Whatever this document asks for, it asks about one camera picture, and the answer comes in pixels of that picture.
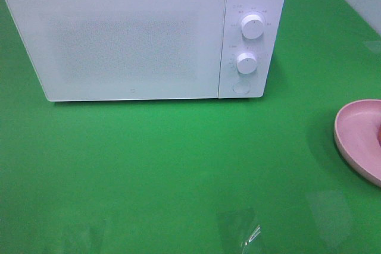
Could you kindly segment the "round door release button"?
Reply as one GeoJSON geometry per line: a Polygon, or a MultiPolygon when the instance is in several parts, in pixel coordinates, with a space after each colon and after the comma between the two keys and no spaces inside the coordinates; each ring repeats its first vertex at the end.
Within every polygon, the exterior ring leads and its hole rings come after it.
{"type": "Polygon", "coordinates": [[[242,80],[233,85],[233,91],[237,94],[247,94],[251,89],[251,84],[248,81],[242,80]]]}

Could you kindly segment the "pink round plate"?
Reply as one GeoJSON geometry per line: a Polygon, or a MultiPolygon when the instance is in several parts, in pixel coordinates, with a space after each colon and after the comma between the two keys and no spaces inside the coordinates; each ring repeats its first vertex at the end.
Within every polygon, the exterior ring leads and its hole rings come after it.
{"type": "Polygon", "coordinates": [[[380,100],[362,99],[344,105],[336,114],[334,139],[346,162],[363,178],[380,186],[380,100]]]}

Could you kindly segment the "burger with lettuce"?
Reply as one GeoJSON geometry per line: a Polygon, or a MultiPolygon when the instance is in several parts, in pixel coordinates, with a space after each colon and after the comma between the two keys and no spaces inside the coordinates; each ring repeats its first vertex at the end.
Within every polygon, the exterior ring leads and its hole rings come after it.
{"type": "Polygon", "coordinates": [[[381,147],[381,126],[379,126],[379,128],[377,129],[376,137],[377,137],[378,145],[381,147]]]}

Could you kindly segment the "white microwave door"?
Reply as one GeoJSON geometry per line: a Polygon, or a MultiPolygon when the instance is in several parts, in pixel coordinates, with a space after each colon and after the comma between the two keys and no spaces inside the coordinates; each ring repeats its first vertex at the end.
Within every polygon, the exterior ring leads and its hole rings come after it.
{"type": "Polygon", "coordinates": [[[49,101],[216,98],[225,0],[6,0],[49,101]]]}

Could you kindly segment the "lower white microwave knob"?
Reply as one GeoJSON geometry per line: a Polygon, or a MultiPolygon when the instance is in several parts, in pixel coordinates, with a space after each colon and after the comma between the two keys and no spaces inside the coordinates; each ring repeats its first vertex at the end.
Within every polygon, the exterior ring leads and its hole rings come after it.
{"type": "Polygon", "coordinates": [[[236,68],[241,74],[251,74],[258,67],[257,59],[253,53],[244,52],[237,57],[236,68]]]}

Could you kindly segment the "white microwave knob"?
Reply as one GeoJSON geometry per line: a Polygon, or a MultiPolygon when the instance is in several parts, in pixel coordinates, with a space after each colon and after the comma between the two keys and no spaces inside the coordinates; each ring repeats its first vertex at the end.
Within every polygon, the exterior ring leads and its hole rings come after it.
{"type": "Polygon", "coordinates": [[[257,59],[253,53],[244,52],[237,57],[236,68],[241,74],[251,74],[258,67],[257,59]]]}
{"type": "Polygon", "coordinates": [[[245,39],[254,40],[264,33],[265,19],[259,12],[252,12],[241,20],[241,33],[245,39]]]}

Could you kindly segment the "upper white microwave knob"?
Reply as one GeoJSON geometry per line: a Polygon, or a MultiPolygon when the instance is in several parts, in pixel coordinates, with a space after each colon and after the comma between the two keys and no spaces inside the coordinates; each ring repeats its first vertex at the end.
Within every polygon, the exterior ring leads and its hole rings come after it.
{"type": "Polygon", "coordinates": [[[252,12],[241,20],[241,33],[245,39],[254,40],[264,33],[265,19],[259,12],[252,12]]]}

